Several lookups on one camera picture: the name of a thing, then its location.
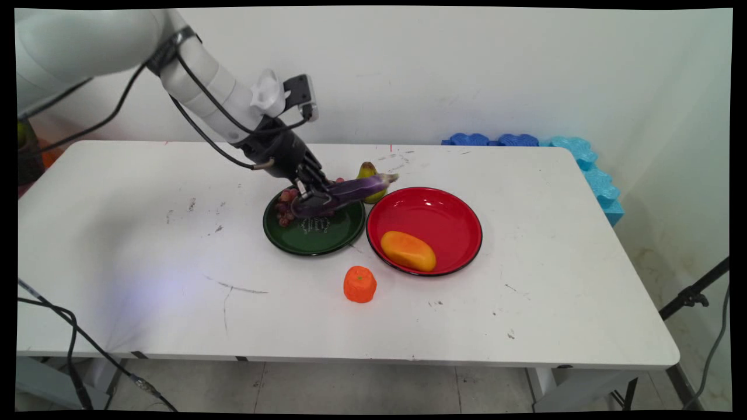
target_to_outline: red bowl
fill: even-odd
[[[417,271],[393,262],[381,248],[390,230],[415,236],[436,254],[433,271]],[[483,244],[483,228],[460,199],[435,188],[403,188],[387,194],[368,214],[366,236],[373,251],[392,267],[416,276],[443,276],[472,262]]]

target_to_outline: floor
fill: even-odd
[[[191,412],[531,413],[533,402],[526,371],[521,368],[150,359],[130,359],[126,367],[156,386],[178,410]],[[665,372],[639,378],[633,410],[681,407]],[[16,408],[63,410],[18,392]],[[109,410],[167,408],[120,377]],[[606,410],[620,409],[609,397],[581,409]]]

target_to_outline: orange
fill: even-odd
[[[345,274],[342,284],[345,297],[353,302],[366,303],[374,298],[376,293],[376,279],[371,270],[356,265]]]

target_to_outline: foam padding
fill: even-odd
[[[607,216],[607,220],[612,226],[615,226],[617,222],[622,219],[622,216],[624,214],[625,210],[622,209],[622,206],[620,206],[620,202],[618,200],[613,201],[612,204],[604,209],[604,215]]]
[[[485,137],[480,133],[474,133],[473,135],[466,135],[464,133],[456,133],[451,136],[449,140],[442,140],[442,146],[487,146],[489,138]]]
[[[502,135],[495,142],[497,146],[521,146],[521,147],[538,147],[537,138],[530,135]]]
[[[592,151],[592,145],[579,137],[553,137],[550,146],[562,147],[571,152],[581,170],[589,170],[597,161],[597,154]]]
[[[589,170],[583,171],[583,176],[603,209],[612,205],[617,197],[620,197],[620,190],[612,185],[612,176],[599,170],[596,164],[593,164]]]

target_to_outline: purple eggplant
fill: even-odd
[[[384,191],[399,177],[396,173],[378,173],[366,178],[351,179],[350,181],[333,184],[328,187],[332,199],[322,200],[319,197],[312,197],[301,202],[301,197],[298,196],[291,202],[291,211],[296,217],[314,217],[329,213]]]

